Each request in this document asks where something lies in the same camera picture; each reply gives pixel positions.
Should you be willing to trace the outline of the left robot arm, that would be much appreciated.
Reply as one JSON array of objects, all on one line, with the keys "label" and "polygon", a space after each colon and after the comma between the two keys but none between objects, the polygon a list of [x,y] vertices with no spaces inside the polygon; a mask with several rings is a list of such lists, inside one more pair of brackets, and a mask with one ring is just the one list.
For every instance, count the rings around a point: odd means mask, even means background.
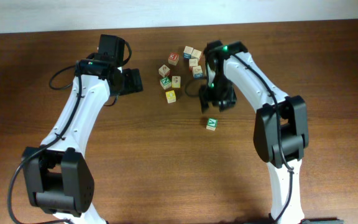
[{"label": "left robot arm", "polygon": [[105,223],[92,201],[94,179],[86,145],[100,110],[111,96],[143,90],[138,69],[84,59],[66,105],[39,147],[27,147],[22,168],[29,202],[63,223]]}]

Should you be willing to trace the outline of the green N wooden block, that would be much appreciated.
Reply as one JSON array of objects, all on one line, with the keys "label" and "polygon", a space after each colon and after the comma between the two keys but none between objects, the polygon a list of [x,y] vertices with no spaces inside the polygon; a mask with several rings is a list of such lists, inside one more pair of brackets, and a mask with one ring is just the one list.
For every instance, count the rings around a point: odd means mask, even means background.
[{"label": "green N wooden block", "polygon": [[168,77],[164,77],[160,79],[160,85],[164,90],[166,90],[172,86],[172,81]]}]

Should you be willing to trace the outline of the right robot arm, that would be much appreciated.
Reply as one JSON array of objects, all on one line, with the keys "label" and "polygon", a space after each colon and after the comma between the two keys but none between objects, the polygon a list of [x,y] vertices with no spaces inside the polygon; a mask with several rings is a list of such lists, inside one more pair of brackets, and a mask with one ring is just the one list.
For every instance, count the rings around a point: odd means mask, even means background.
[{"label": "right robot arm", "polygon": [[301,223],[300,168],[309,144],[307,108],[300,96],[289,96],[255,64],[241,42],[216,40],[203,50],[207,83],[200,87],[201,110],[234,107],[238,88],[255,111],[254,147],[266,163],[272,189],[270,220]]}]

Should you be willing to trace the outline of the yellow sided picture block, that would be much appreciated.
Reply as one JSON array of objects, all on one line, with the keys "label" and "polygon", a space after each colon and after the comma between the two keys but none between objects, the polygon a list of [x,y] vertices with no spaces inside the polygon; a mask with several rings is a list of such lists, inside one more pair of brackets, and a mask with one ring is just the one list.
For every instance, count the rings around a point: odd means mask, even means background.
[{"label": "yellow sided picture block", "polygon": [[172,76],[172,88],[181,87],[181,76]]}]

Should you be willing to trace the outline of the blue bordered wooden block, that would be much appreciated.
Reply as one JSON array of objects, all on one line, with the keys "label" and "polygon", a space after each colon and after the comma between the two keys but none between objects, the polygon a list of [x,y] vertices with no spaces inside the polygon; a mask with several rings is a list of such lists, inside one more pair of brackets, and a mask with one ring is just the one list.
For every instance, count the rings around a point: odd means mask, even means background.
[{"label": "blue bordered wooden block", "polygon": [[203,71],[201,65],[192,67],[191,71],[194,79],[199,79],[203,77]]}]

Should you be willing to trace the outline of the green V wooden block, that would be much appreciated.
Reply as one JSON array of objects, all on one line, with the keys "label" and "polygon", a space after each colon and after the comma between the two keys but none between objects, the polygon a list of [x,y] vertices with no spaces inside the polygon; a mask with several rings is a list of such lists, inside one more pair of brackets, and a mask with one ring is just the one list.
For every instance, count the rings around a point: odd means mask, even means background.
[{"label": "green V wooden block", "polygon": [[215,131],[218,121],[214,118],[208,118],[206,123],[206,129]]}]

